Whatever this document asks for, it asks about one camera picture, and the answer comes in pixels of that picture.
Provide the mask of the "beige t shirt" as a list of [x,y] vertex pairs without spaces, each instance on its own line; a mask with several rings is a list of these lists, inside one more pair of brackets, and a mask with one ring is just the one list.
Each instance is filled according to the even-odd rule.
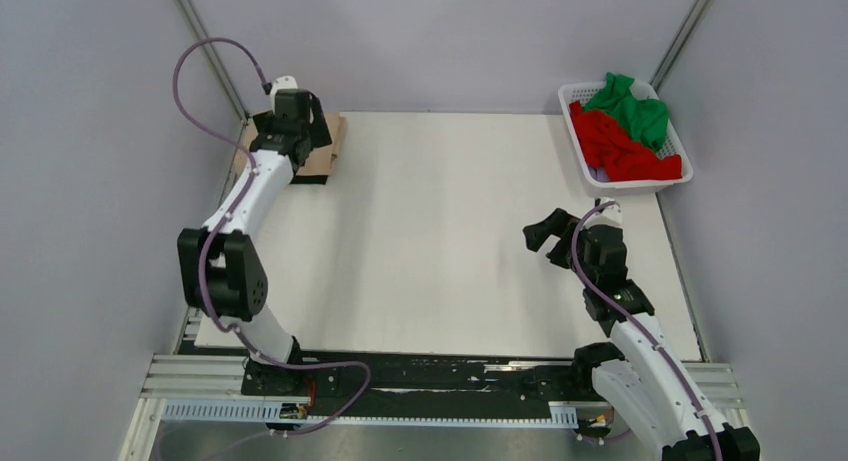
[[[296,175],[332,175],[336,160],[340,155],[342,145],[347,133],[347,119],[338,111],[325,112],[328,129],[331,135],[331,144],[315,149],[307,158],[305,165],[297,171]],[[257,137],[257,129],[253,119],[247,122],[244,132],[240,137],[240,144],[249,147]],[[247,165],[246,155],[237,150],[231,171],[237,179]]]

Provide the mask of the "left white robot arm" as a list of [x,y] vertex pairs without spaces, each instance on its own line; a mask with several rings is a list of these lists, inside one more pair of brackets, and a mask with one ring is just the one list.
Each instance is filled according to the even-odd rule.
[[306,367],[298,349],[266,306],[269,280],[254,245],[276,195],[316,148],[331,137],[319,98],[301,88],[273,88],[272,109],[257,121],[246,165],[218,210],[186,228],[177,249],[187,304],[203,311],[222,333],[237,337],[252,361],[270,365],[268,381],[283,394],[298,392]]

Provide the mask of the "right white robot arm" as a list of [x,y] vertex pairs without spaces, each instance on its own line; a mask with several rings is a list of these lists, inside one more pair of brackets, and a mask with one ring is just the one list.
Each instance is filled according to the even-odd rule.
[[575,351],[577,394],[607,401],[657,460],[760,459],[756,435],[733,426],[708,399],[630,278],[617,202],[599,201],[581,218],[557,208],[522,234],[533,252],[556,238],[548,261],[578,277],[586,310],[607,338]]

